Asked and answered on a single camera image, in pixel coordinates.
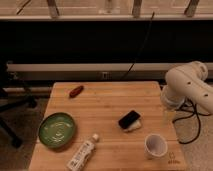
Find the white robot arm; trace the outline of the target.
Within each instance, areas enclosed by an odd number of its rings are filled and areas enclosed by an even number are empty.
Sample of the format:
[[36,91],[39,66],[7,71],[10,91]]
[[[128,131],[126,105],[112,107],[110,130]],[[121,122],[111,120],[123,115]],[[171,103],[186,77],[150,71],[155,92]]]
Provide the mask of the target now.
[[209,114],[213,114],[213,87],[205,83],[207,66],[193,61],[176,66],[165,74],[166,85],[160,95],[167,110],[178,109],[186,98],[197,103]]

